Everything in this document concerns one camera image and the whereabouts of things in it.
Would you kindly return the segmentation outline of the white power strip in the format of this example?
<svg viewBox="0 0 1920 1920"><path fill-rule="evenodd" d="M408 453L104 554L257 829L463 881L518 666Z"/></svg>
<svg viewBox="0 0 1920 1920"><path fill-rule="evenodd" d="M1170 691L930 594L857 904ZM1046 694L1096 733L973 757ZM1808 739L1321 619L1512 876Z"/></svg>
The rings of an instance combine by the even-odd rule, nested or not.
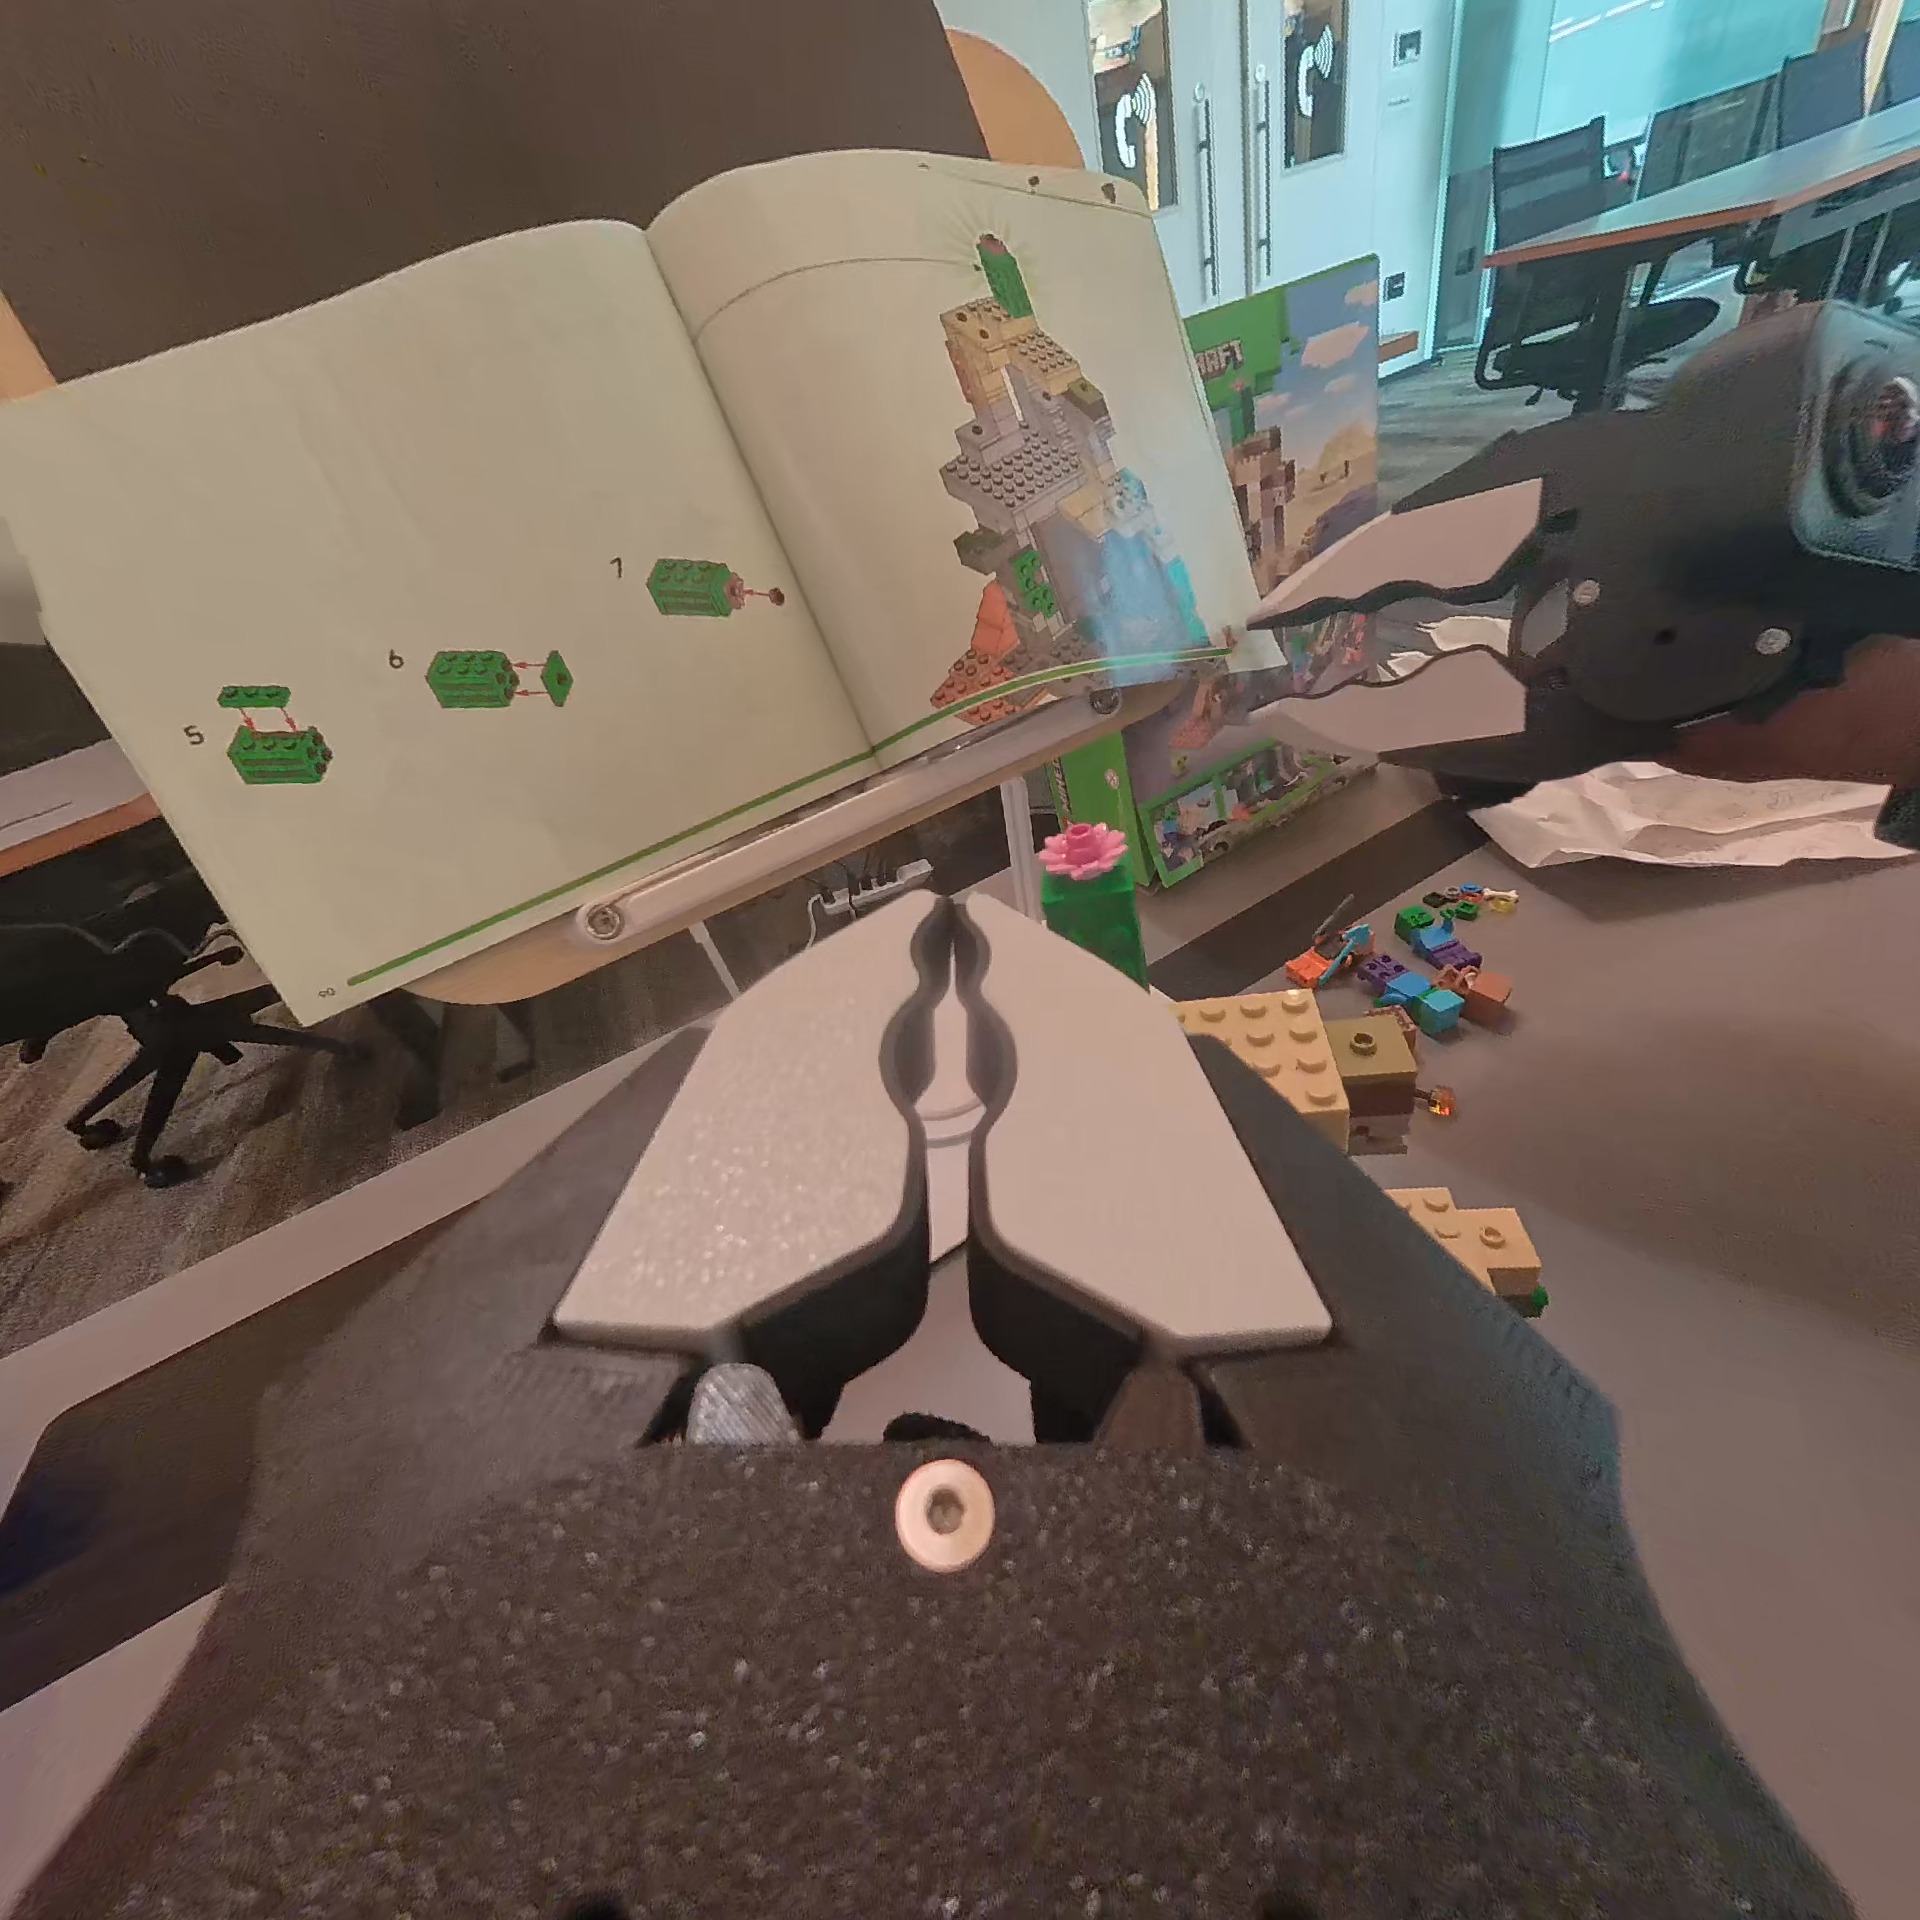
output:
<svg viewBox="0 0 1920 1920"><path fill-rule="evenodd" d="M830 922L857 922L905 894L925 890L934 878L934 867L926 857L910 857L897 867L867 868L853 862L841 862L830 881L807 900L807 924L819 930Z"/></svg>

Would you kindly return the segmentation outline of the toy brick tower model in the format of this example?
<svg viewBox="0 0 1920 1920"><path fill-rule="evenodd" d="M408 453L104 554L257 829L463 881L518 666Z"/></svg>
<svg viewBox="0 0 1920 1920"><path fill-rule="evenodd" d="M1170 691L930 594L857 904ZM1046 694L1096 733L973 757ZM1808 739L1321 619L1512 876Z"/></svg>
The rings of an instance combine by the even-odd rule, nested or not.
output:
<svg viewBox="0 0 1920 1920"><path fill-rule="evenodd" d="M1074 822L1040 851L1046 925L1146 985L1146 948L1125 834ZM1177 998L1194 1040L1216 1040L1338 1153L1405 1147L1416 1114L1451 1118L1454 1094L1423 1082L1410 1029L1375 1012L1355 990L1242 992Z"/></svg>

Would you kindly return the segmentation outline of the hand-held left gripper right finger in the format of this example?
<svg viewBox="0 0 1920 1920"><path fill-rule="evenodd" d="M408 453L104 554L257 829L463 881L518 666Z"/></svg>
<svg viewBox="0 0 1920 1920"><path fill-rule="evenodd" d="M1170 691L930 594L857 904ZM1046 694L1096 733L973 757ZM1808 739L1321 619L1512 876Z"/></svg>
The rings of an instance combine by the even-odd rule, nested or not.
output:
<svg viewBox="0 0 1920 1920"><path fill-rule="evenodd" d="M1174 1357L1318 1346L1334 1318L1177 1017L990 896L961 906L969 1222L1018 1275Z"/></svg>

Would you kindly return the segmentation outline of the grey desk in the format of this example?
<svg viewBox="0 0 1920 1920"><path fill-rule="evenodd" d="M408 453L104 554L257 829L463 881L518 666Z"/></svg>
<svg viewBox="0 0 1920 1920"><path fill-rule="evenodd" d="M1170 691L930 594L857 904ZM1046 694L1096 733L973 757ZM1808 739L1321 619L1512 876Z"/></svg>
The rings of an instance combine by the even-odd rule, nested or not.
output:
<svg viewBox="0 0 1920 1920"><path fill-rule="evenodd" d="M1522 891L1522 1020L1385 1184L1514 1203L1547 1338L1615 1398L1659 1601L1861 1915L1915 1915L1915 862ZM257 1404L646 1049L5 1361L5 1488L121 1499L5 1651L5 1910L218 1601Z"/></svg>

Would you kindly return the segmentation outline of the glass door with phone sign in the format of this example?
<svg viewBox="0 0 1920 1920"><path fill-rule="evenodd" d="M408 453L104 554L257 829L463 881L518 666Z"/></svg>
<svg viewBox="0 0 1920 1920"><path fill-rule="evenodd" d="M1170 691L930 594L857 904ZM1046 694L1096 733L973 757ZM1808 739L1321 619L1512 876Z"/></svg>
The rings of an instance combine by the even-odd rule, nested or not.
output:
<svg viewBox="0 0 1920 1920"><path fill-rule="evenodd" d="M1280 3L1280 152L1288 172L1350 149L1351 3Z"/></svg>
<svg viewBox="0 0 1920 1920"><path fill-rule="evenodd" d="M1097 169L1152 213L1177 203L1181 139L1168 3L1087 3Z"/></svg>

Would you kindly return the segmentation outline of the long brown edged table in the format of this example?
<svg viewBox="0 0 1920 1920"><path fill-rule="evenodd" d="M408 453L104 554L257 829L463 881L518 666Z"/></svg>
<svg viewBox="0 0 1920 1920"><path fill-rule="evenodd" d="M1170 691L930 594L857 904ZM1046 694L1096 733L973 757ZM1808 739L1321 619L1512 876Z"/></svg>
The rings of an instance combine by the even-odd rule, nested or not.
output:
<svg viewBox="0 0 1920 1920"><path fill-rule="evenodd" d="M1605 261L1608 306L1595 326L1601 376L1583 403L1574 403L1590 414L1619 404L1635 372L1621 371L1621 324L1655 256L1675 256L1695 241L1741 226L1735 300L1885 309L1915 292L1915 195L1919 102L1911 101L1498 250L1493 268L1568 253Z"/></svg>

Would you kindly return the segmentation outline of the brick instruction booklet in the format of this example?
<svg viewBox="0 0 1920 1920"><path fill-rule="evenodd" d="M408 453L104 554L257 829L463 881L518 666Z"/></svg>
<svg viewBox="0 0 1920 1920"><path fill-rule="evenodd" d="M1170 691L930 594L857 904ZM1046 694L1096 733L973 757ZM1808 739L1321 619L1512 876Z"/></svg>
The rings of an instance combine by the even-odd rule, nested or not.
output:
<svg viewBox="0 0 1920 1920"><path fill-rule="evenodd" d="M42 641L285 1005L1280 658L1143 195L830 152L5 404Z"/></svg>

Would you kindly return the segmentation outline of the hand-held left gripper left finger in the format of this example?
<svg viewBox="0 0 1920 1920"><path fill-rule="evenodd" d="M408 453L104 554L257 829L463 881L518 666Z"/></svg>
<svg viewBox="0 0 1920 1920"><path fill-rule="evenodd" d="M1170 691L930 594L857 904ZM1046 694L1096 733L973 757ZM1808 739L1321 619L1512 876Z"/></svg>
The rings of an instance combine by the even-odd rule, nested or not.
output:
<svg viewBox="0 0 1920 1920"><path fill-rule="evenodd" d="M592 1345L887 1357L930 1270L934 1017L953 908L910 894L737 998L554 1312Z"/></svg>

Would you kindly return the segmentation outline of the brown edged office desk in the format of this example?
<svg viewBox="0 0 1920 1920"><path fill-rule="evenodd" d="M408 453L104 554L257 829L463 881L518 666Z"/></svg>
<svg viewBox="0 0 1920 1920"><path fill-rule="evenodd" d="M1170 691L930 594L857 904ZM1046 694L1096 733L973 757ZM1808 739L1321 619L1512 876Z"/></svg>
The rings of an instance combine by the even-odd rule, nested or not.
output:
<svg viewBox="0 0 1920 1920"><path fill-rule="evenodd" d="M3 648L3 876L159 821L154 794L55 651Z"/></svg>

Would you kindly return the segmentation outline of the white book stand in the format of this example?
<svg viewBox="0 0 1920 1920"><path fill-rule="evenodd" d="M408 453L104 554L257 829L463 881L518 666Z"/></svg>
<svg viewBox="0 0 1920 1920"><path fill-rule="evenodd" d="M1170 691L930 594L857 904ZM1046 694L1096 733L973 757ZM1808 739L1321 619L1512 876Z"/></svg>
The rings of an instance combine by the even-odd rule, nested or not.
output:
<svg viewBox="0 0 1920 1920"><path fill-rule="evenodd" d="M1174 691L1167 682L1073 694L967 732L893 773L687 857L650 881L598 881L583 906L441 968L411 992L423 1002L469 1005L503 1005L554 992L1125 729L1167 707Z"/></svg>

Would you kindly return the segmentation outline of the black office chair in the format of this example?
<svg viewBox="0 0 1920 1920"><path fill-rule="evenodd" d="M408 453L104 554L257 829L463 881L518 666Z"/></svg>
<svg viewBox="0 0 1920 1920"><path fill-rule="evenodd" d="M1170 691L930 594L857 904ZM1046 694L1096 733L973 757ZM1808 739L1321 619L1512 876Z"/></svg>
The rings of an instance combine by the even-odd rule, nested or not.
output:
<svg viewBox="0 0 1920 1920"><path fill-rule="evenodd" d="M201 1061L239 1066L242 1048L297 1049L353 1066L373 1056L362 1043L263 1021L261 1012L279 1002L275 988L207 1002L182 996L178 982L189 976L235 958L234 948L191 952L166 928L144 928L110 945L75 925L7 924L3 1043L32 1066L63 1034L101 1020L120 1021L134 1037L134 1059L66 1115L65 1130L88 1153L107 1149L123 1138L110 1106L146 1089L129 1164L149 1189L189 1184L198 1170L186 1158L163 1155L160 1136Z"/></svg>
<svg viewBox="0 0 1920 1920"><path fill-rule="evenodd" d="M1655 112L1639 165L1637 202L1773 154L1778 144L1781 83L1784 74L1777 70ZM1742 241L1745 229L1721 229L1686 245L1675 256L1655 261L1639 300L1648 304L1666 284L1690 285L1710 269L1733 266Z"/></svg>
<svg viewBox="0 0 1920 1920"><path fill-rule="evenodd" d="M1608 210L1605 122L1536 137L1493 156L1496 250L1541 238ZM1648 262L1621 324L1621 371L1642 369L1706 334L1721 304L1706 294L1657 297L1666 256ZM1493 306L1480 339L1474 385L1485 393L1526 390L1583 403L1601 376L1608 285L1601 253L1568 253L1496 272Z"/></svg>

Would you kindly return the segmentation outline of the pile of white paper bags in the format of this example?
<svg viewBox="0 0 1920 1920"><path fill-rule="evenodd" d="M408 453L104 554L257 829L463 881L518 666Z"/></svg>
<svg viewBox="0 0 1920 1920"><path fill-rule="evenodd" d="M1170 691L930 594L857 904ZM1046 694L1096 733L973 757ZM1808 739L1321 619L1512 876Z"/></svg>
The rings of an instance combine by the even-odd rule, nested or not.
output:
<svg viewBox="0 0 1920 1920"><path fill-rule="evenodd" d="M1527 868L1587 857L1778 868L1915 852L1915 786L1765 774L1752 739L1768 721L1715 718L1665 749L1515 790L1435 789Z"/></svg>

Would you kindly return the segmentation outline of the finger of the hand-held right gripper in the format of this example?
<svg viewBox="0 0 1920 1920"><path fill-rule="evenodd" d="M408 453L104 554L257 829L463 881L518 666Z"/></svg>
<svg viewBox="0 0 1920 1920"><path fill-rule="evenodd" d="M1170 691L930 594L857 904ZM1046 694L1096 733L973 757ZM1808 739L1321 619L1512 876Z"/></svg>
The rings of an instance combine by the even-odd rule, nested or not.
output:
<svg viewBox="0 0 1920 1920"><path fill-rule="evenodd" d="M1575 529L1574 494L1543 478L1389 512L1290 573L1250 613L1250 628L1295 628L1410 601L1505 608L1519 626L1543 594L1553 544Z"/></svg>
<svg viewBox="0 0 1920 1920"><path fill-rule="evenodd" d="M1527 739L1527 689L1503 650L1389 642L1342 680L1275 699L1275 737L1439 781L1526 789L1546 779Z"/></svg>

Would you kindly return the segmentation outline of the person's right hand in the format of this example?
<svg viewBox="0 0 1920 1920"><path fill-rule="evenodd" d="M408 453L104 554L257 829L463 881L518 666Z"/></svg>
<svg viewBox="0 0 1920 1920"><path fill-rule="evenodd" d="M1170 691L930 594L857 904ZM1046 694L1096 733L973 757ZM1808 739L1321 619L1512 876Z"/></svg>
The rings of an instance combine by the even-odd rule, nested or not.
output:
<svg viewBox="0 0 1920 1920"><path fill-rule="evenodd" d="M1808 691L1752 739L1769 778L1919 784L1919 641L1861 642L1835 686Z"/></svg>

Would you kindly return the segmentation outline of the pile of small loose bricks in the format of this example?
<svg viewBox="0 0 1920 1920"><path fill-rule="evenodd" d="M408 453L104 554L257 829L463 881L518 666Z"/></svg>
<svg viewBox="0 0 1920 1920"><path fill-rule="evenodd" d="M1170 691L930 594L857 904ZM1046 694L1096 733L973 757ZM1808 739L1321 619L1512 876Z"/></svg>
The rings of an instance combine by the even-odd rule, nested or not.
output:
<svg viewBox="0 0 1920 1920"><path fill-rule="evenodd" d="M1344 899L1283 968L1293 990L1346 985L1375 1012L1401 1020L1416 1037L1445 1040L1463 1027L1501 1030L1515 1014L1514 978L1488 968L1478 938L1487 922L1519 912L1515 888L1458 883L1394 908L1376 933Z"/></svg>

